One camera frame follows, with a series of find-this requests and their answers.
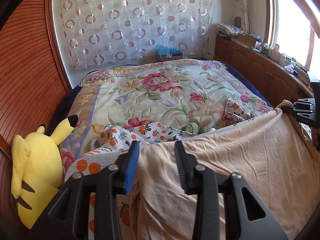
wooden cabinet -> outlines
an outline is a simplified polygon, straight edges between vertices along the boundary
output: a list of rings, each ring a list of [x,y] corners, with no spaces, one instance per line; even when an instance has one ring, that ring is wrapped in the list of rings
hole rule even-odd
[[[313,98],[310,89],[278,63],[240,45],[216,38],[215,57],[238,70],[273,106],[284,99]]]

beige fabric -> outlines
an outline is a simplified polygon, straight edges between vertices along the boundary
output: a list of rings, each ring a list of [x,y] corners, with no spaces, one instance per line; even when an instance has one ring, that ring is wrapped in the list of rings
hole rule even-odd
[[[300,232],[319,202],[319,153],[281,109],[183,145],[217,173],[241,173],[289,239]],[[134,239],[191,239],[196,198],[180,187],[173,147],[174,142],[167,142],[141,149],[130,203]],[[225,238],[222,200],[220,239]]]

cardboard box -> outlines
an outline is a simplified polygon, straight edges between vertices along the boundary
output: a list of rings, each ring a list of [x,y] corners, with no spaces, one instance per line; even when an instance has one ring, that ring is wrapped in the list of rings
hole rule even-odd
[[[253,47],[253,48],[255,48],[256,45],[259,43],[254,38],[251,38],[250,36],[246,36],[243,34],[238,34],[237,41],[239,41],[240,43],[248,47]]]
[[[169,61],[169,60],[176,60],[176,59],[182,59],[182,53],[181,54],[163,54],[159,55],[160,61],[164,62],[164,61]]]

pikachu plush toy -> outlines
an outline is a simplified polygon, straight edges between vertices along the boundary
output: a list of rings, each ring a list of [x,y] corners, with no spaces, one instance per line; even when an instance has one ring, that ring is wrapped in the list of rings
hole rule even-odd
[[[51,136],[44,126],[23,139],[16,135],[12,143],[11,193],[18,200],[22,223],[31,228],[62,184],[62,161],[58,145],[72,132],[78,116],[63,120]]]

metal bolt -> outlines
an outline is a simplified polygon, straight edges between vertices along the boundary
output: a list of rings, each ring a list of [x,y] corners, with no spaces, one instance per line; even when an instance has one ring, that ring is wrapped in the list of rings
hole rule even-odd
[[[116,171],[117,169],[119,169],[118,165],[117,164],[111,164],[108,166],[108,169],[110,171]]]
[[[196,168],[197,171],[204,171],[205,170],[205,166],[202,165],[202,164],[197,164],[195,166],[195,168]]]
[[[74,179],[79,179],[79,178],[81,178],[83,176],[83,174],[81,173],[81,172],[79,172],[79,171],[77,171],[77,172],[75,172],[74,174],[72,174],[72,177],[74,178]]]
[[[239,174],[239,173],[237,173],[237,172],[232,173],[231,176],[232,176],[234,179],[241,179],[241,178],[242,178],[241,174]]]

